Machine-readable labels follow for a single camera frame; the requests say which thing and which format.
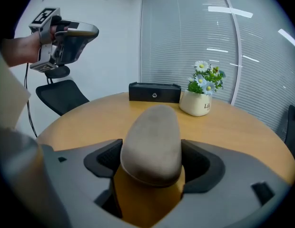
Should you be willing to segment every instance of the potted plant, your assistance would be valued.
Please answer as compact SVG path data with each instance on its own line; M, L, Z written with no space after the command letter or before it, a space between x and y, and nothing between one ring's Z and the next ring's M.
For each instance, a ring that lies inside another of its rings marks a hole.
M189 84L179 107L192 116L204 116L211 109L212 94L223 88L222 79L226 75L219 67L213 67L204 61L196 62L193 67L195 73L188 78Z

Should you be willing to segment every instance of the hand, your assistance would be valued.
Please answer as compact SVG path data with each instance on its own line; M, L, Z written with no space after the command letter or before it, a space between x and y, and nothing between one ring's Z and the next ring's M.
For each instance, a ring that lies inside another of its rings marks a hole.
M56 26L50 28L51 39L54 40ZM15 39L3 39L0 50L10 66L16 66L23 63L35 63L38 61L40 49L39 33L34 32L32 35Z

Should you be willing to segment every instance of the table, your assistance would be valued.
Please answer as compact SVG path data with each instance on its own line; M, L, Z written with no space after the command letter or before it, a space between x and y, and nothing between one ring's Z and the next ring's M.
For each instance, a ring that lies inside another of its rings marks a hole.
M124 139L137 117L157 104L174 108L182 139L209 143L252 155L292 184L295 160L284 142L263 122L249 113L217 99L212 99L210 113L193 117L178 104L129 101L128 93L110 95L64 114L37 138L55 151Z
M175 110L182 139L249 154L287 183L294 182L295 160L283 141L252 115L217 99L212 99L209 114L193 117L180 110L178 104L129 101L128 93L110 95L66 113L45 129L37 141L59 151L124 139L137 117L157 104L169 105ZM138 185L120 166L114 183L123 220L148 228L177 205L185 173L183 169L178 182L171 187L155 189Z

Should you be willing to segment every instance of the black chair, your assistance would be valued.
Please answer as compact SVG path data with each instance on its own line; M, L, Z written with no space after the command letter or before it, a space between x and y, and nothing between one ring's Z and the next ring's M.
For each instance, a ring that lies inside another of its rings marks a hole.
M39 86L36 93L46 106L60 116L89 102L72 80Z
M288 108L288 125L285 144L295 159L295 106L293 105L290 105Z

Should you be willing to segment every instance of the horizontal blinds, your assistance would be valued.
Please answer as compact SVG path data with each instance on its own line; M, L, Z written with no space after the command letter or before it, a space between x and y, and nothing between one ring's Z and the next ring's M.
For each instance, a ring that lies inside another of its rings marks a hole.
M236 15L242 39L242 74L235 106L263 121L282 139L287 111L295 105L295 46L278 33L295 30L275 0L230 0L233 8L253 13Z
M231 101L237 74L232 16L209 12L209 6L227 4L225 0L143 0L141 82L175 83L185 90L194 72L192 65L204 60L227 75L224 90L214 97Z

